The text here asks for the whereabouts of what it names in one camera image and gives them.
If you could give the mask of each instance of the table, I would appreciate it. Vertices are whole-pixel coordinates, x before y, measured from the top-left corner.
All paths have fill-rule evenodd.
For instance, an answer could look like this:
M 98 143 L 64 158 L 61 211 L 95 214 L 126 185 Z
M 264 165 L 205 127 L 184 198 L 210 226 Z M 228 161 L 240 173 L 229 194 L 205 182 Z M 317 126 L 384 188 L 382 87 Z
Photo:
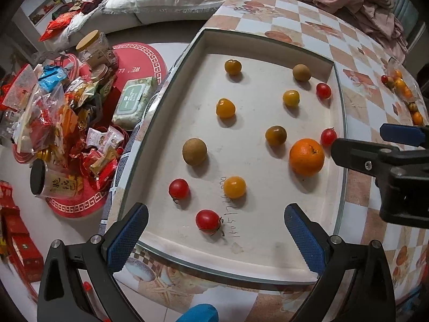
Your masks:
M 342 85 L 349 138 L 384 143 L 378 133 L 381 124 L 412 124 L 405 104 L 380 81 L 389 60 L 382 47 L 323 10 L 296 0 L 226 0 L 205 28 L 237 30 L 275 38 L 333 60 Z M 421 95 L 416 103 L 425 124 L 428 124 L 428 113 Z M 107 227 L 117 220 L 127 176 L 146 129 L 145 120 L 116 189 Z M 421 280 L 429 230 L 382 221 L 378 215 L 381 204 L 379 191 L 370 176 L 348 171 L 345 199 L 339 235 L 349 243 L 368 244 L 372 239 L 381 241 L 393 275 L 395 297 L 406 295 Z M 134 249 L 132 257 L 151 268 L 156 278 L 147 282 L 145 277 L 139 279 L 123 269 L 115 276 L 119 281 L 181 313 L 198 303 L 211 303 L 218 309 L 222 321 L 286 321 L 311 289 L 310 286 L 280 287 L 277 291 L 238 288 L 175 270 L 156 261 L 139 247 Z M 337 297 L 345 290 L 346 285 L 342 285 Z M 332 315 L 340 303 L 340 299 L 334 300 L 328 315 Z

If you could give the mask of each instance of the screw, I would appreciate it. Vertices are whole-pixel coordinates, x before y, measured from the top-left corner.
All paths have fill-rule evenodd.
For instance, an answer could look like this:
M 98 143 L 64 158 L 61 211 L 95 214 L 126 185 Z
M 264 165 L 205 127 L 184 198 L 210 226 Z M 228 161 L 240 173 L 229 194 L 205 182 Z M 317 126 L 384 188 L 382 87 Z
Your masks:
M 101 236 L 100 235 L 94 235 L 91 237 L 91 243 L 96 245 L 97 243 L 100 243 Z
M 390 169 L 390 172 L 398 177 L 402 177 L 403 175 L 407 174 L 406 170 L 404 170 L 401 167 L 392 167 Z
M 57 248 L 57 247 L 59 247 L 59 246 L 60 246 L 60 244 L 61 244 L 61 240 L 54 240 L 54 241 L 51 243 L 51 247 L 52 247 L 52 248 Z
M 341 242 L 343 242 L 343 239 L 340 236 L 333 235 L 333 236 L 331 236 L 331 242 L 334 245 L 339 245 Z
M 374 248 L 381 248 L 381 242 L 380 241 L 378 241 L 378 240 L 374 240 L 374 241 L 372 241 L 371 242 L 371 244 L 372 244 L 372 246 L 374 247 Z
M 366 169 L 367 171 L 372 170 L 372 162 L 371 162 L 371 161 L 366 161 L 366 162 L 365 162 L 365 169 Z

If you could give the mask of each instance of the gold cap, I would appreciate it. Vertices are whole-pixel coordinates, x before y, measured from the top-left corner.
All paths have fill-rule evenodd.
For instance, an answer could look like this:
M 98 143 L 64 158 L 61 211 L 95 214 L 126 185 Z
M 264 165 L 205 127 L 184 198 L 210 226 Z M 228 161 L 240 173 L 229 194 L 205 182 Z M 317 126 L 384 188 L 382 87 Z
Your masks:
M 99 30 L 91 31 L 88 35 L 86 35 L 82 40 L 79 41 L 76 46 L 76 51 L 82 52 L 85 48 L 91 46 L 95 40 L 100 36 Z

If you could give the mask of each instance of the white tray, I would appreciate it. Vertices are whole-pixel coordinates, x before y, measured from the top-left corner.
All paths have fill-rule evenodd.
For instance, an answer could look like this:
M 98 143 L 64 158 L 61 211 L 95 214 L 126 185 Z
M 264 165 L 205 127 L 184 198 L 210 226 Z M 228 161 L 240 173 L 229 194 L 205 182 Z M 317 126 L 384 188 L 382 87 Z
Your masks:
M 243 66 L 238 82 L 224 70 L 231 58 Z M 317 274 L 309 271 L 286 229 L 284 209 L 296 202 L 328 234 L 334 233 L 344 204 L 345 173 L 328 154 L 320 173 L 301 178 L 289 169 L 288 158 L 294 142 L 318 141 L 325 128 L 334 127 L 338 136 L 346 136 L 334 63 L 262 36 L 214 29 L 203 29 L 180 62 L 143 138 L 122 201 L 125 212 L 135 202 L 149 208 L 149 224 L 139 245 L 182 266 L 223 277 L 314 283 Z M 298 63 L 312 72 L 307 84 L 293 79 L 291 69 Z M 332 89 L 330 105 L 315 94 L 319 82 Z M 282 103 L 289 89 L 300 93 L 296 111 Z M 215 114 L 220 98 L 229 98 L 236 106 L 232 125 Z M 265 142 L 265 131 L 273 125 L 287 131 L 284 149 L 273 151 Z M 208 159 L 197 167 L 182 158 L 184 142 L 193 137 L 208 148 Z M 245 179 L 247 193 L 229 203 L 220 182 L 233 175 Z M 187 180 L 191 189 L 191 197 L 181 206 L 168 194 L 176 178 Z M 198 230 L 195 215 L 206 208 L 224 219 L 225 237 L 220 231 L 208 236 Z

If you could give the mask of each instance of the blue object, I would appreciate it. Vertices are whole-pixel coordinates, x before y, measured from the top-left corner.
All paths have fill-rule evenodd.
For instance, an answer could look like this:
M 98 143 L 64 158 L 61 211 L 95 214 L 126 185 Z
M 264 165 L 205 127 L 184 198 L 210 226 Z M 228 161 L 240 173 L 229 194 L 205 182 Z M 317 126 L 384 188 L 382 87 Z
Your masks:
M 380 127 L 380 136 L 386 142 L 420 146 L 426 141 L 426 135 L 419 127 L 392 125 L 384 123 Z
M 219 322 L 219 315 L 213 305 L 199 304 L 190 308 L 176 322 Z
M 326 269 L 323 248 L 291 205 L 284 210 L 284 223 L 310 271 L 322 275 Z
M 106 262 L 111 272 L 121 271 L 132 249 L 136 245 L 149 219 L 147 207 L 140 207 L 131 216 L 127 224 L 107 249 Z
M 50 93 L 66 77 L 67 74 L 60 66 L 45 65 L 42 76 L 39 77 L 39 85 Z

